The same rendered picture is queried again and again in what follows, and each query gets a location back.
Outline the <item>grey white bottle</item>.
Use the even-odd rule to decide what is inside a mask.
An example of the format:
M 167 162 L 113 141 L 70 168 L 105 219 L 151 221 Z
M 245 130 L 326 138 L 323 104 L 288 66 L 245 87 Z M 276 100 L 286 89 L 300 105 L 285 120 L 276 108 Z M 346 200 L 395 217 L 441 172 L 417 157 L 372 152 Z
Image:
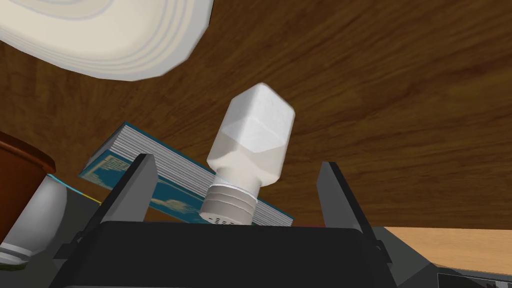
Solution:
M 46 176 L 0 244 L 0 264 L 21 265 L 55 237 L 67 205 L 67 188 Z

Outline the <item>teal book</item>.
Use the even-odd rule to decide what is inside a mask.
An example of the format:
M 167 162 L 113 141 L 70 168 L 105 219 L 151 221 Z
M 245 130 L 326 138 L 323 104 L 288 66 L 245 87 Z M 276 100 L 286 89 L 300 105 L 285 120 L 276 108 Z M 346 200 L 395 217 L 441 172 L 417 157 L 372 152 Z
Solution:
M 127 122 L 94 153 L 80 176 L 111 190 L 140 154 L 154 156 L 158 174 L 149 205 L 186 223 L 209 223 L 199 212 L 215 172 Z M 289 227 L 292 223 L 290 215 L 258 197 L 253 225 Z

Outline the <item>white salt shaker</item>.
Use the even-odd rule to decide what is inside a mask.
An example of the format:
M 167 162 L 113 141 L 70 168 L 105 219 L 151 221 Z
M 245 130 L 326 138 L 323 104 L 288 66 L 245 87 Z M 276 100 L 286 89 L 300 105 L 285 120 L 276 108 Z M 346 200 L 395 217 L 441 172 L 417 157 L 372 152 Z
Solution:
M 215 177 L 199 215 L 218 225 L 250 225 L 260 189 L 278 181 L 295 110 L 269 85 L 234 97 L 207 157 Z

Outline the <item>brown pot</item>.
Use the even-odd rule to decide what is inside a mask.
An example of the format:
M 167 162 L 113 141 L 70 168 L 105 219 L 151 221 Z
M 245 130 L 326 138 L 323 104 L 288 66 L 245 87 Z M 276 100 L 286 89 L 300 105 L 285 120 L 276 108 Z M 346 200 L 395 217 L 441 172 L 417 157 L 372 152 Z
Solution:
M 55 161 L 36 147 L 0 131 L 0 243 L 25 209 Z

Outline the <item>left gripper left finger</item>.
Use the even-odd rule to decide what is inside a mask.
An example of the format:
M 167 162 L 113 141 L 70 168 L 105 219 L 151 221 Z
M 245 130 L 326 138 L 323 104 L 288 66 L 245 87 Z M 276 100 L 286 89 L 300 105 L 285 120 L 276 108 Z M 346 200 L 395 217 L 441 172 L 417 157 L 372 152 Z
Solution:
M 139 154 L 82 231 L 85 237 L 108 221 L 142 222 L 158 182 L 155 158 Z

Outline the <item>white plate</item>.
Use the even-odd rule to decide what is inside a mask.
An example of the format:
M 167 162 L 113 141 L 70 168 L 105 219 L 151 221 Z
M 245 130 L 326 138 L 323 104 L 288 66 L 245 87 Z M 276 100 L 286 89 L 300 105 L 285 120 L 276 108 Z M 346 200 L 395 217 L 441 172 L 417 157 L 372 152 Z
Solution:
M 98 79 L 139 81 L 186 61 L 214 0 L 0 0 L 0 41 Z

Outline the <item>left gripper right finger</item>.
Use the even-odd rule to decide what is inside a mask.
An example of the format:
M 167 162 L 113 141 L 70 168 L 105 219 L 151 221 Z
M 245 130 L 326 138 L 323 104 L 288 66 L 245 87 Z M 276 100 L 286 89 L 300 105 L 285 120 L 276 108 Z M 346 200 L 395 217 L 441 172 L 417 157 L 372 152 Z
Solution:
M 316 188 L 326 227 L 356 229 L 371 242 L 378 242 L 360 204 L 335 162 L 322 162 Z

